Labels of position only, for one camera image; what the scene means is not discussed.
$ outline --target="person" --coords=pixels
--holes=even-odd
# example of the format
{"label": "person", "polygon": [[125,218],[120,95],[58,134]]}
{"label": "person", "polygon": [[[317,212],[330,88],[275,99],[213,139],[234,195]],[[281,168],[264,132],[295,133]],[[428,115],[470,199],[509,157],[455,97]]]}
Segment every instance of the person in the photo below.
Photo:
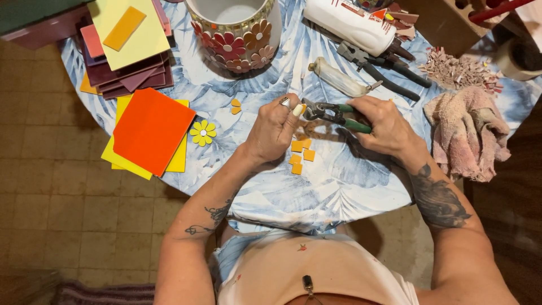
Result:
{"label": "person", "polygon": [[[280,102],[284,97],[289,107]],[[467,198],[394,103],[368,96],[347,102],[373,126],[370,134],[354,135],[365,148],[398,159],[409,173],[435,244],[432,289],[415,288],[344,234],[272,230],[264,236],[233,236],[223,244],[215,253],[215,290],[204,258],[207,239],[246,177],[288,149],[300,103],[289,93],[260,107],[246,142],[179,211],[162,242],[155,305],[518,304]]]}

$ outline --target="mosaic flower pot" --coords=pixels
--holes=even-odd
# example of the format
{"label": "mosaic flower pot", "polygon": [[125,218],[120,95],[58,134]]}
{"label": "mosaic flower pot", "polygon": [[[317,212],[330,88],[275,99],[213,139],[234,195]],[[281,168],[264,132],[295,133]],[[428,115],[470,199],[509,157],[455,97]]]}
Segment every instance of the mosaic flower pot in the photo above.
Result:
{"label": "mosaic flower pot", "polygon": [[205,57],[235,73],[270,62],[280,43],[277,0],[185,0]]}

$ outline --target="hand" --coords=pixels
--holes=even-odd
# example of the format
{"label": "hand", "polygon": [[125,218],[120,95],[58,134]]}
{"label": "hand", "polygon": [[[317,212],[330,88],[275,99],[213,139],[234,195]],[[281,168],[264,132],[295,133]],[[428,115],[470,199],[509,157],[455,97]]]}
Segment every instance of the hand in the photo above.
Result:
{"label": "hand", "polygon": [[346,103],[364,114],[372,124],[370,134],[353,132],[363,147],[400,160],[426,149],[425,141],[414,132],[392,101],[364,96]]}
{"label": "hand", "polygon": [[[290,99],[290,109],[293,110],[279,104],[283,97]],[[247,140],[239,146],[240,149],[255,165],[280,158],[290,147],[301,110],[301,101],[294,93],[261,106]]]}

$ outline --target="round table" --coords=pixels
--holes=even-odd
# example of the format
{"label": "round table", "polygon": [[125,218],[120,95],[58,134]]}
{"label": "round table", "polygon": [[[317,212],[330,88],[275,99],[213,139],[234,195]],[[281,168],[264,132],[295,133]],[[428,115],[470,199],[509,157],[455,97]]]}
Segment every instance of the round table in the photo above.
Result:
{"label": "round table", "polygon": [[[172,68],[175,86],[161,92],[173,99],[189,100],[190,107],[197,111],[196,121],[206,119],[215,123],[218,133],[212,144],[204,147],[192,143],[189,136],[186,171],[165,173],[162,179],[169,185],[189,195],[197,191],[247,138],[258,108],[282,94],[293,92],[300,98],[335,104],[347,101],[345,95],[307,70],[308,64],[318,56],[323,56],[332,66],[362,84],[375,82],[364,71],[356,72],[354,64],[337,54],[337,44],[302,18],[305,1],[277,3],[281,9],[283,31],[280,48],[271,66],[264,72],[251,71],[234,77],[203,57],[185,5],[163,2],[178,46],[172,48],[177,63]],[[488,45],[487,41],[485,39],[483,45],[480,44],[485,54],[495,51],[495,46]],[[410,68],[419,73],[416,66],[426,62],[426,48],[430,45],[416,33],[416,38],[403,43],[403,47],[416,57]],[[81,101],[105,132],[111,135],[115,125],[116,100],[104,100],[101,96],[80,92],[85,65],[76,43],[67,39],[61,52]],[[425,89],[395,72],[382,72],[400,86],[418,93],[421,100],[405,100],[382,86],[370,95],[384,100],[393,99],[429,148],[430,125],[422,107],[445,89],[436,83]],[[495,96],[495,102],[513,133],[538,100],[542,80],[518,82],[503,78],[500,82],[505,88]],[[242,104],[242,111],[237,115],[230,113],[233,98]],[[250,232],[268,230],[273,226],[307,233],[324,232],[341,223],[412,203],[408,175],[389,156],[364,149],[351,134],[336,125],[310,122],[300,130],[302,128],[314,138],[311,146],[316,151],[314,162],[305,162],[302,174],[294,175],[288,164],[292,153],[287,151],[284,160],[265,164],[251,175],[229,211],[230,223],[236,229]]]}

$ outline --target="glue bottle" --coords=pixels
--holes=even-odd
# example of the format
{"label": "glue bottle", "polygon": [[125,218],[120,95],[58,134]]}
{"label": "glue bottle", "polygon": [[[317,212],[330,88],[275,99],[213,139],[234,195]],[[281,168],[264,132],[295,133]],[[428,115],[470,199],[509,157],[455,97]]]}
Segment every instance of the glue bottle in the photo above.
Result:
{"label": "glue bottle", "polygon": [[307,0],[303,16],[331,33],[378,57],[397,54],[416,58],[395,38],[397,28],[345,0]]}

